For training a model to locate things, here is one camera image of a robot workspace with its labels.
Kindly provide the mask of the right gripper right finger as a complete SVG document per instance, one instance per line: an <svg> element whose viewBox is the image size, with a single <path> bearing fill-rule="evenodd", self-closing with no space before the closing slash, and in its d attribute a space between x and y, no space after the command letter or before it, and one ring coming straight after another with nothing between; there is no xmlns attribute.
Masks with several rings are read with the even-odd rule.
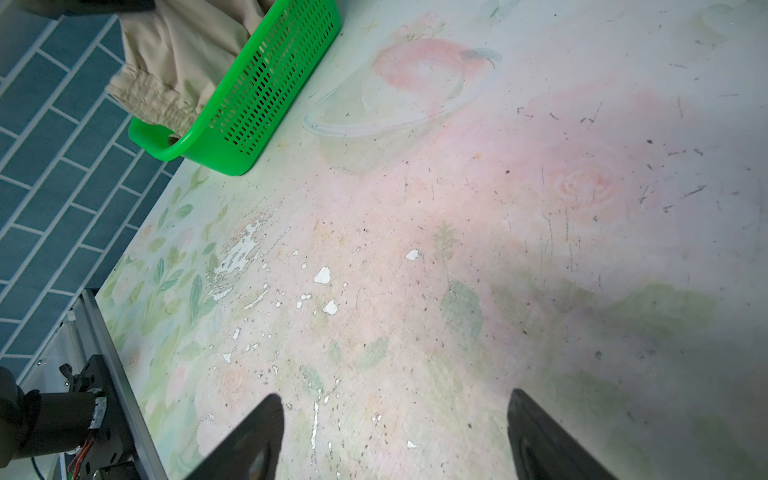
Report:
<svg viewBox="0 0 768 480"><path fill-rule="evenodd" d="M519 479L616 479L522 389L511 393L507 422Z"/></svg>

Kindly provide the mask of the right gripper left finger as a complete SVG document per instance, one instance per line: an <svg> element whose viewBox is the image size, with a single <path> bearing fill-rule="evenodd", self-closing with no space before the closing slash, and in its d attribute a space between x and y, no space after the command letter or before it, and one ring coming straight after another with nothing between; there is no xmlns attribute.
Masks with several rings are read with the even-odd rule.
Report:
<svg viewBox="0 0 768 480"><path fill-rule="evenodd" d="M284 432L281 398L269 394L187 479L274 480Z"/></svg>

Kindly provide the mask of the green plastic basket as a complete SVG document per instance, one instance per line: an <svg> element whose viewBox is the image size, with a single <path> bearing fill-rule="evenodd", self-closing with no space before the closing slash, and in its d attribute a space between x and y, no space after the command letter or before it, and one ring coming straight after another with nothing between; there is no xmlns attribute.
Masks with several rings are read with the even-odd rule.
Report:
<svg viewBox="0 0 768 480"><path fill-rule="evenodd" d="M341 27L334 1L278 1L266 12L201 113L174 132L139 117L129 136L152 157L183 157L214 171L247 172Z"/></svg>

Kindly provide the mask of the beige shorts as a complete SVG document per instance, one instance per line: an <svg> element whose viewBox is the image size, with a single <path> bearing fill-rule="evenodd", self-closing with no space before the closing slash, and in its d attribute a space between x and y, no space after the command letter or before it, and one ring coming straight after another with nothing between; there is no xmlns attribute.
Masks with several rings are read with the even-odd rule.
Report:
<svg viewBox="0 0 768 480"><path fill-rule="evenodd" d="M272 0L157 1L149 12L120 21L124 64L107 93L129 113L185 135L245 44L274 5Z"/></svg>

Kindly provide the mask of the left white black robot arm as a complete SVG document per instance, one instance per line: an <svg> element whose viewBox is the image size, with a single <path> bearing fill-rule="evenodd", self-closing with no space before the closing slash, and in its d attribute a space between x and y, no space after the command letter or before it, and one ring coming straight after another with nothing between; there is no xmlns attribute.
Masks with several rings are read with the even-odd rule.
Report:
<svg viewBox="0 0 768 480"><path fill-rule="evenodd" d="M94 392L25 393L1 369L1 466L15 459L72 451L99 428L107 398Z"/></svg>

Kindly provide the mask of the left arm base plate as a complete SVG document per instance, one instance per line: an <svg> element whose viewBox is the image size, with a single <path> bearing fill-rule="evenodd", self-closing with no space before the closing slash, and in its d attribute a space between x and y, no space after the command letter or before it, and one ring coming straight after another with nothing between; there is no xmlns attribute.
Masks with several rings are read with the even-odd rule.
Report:
<svg viewBox="0 0 768 480"><path fill-rule="evenodd" d="M67 453L69 479L138 479L138 456L117 389L106 360L93 355L80 372L59 367L70 393L90 408L83 434Z"/></svg>

